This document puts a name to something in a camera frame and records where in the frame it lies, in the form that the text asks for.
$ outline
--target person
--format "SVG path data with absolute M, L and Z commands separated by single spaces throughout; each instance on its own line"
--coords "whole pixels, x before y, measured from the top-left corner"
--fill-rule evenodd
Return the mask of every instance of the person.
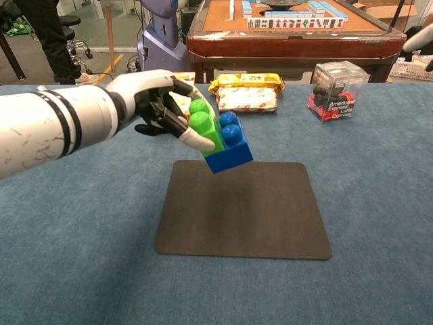
M 96 75 L 82 73 L 81 66 L 72 61 L 56 9 L 59 0 L 14 1 L 33 27 L 56 82 L 61 85 L 82 85 L 99 80 Z

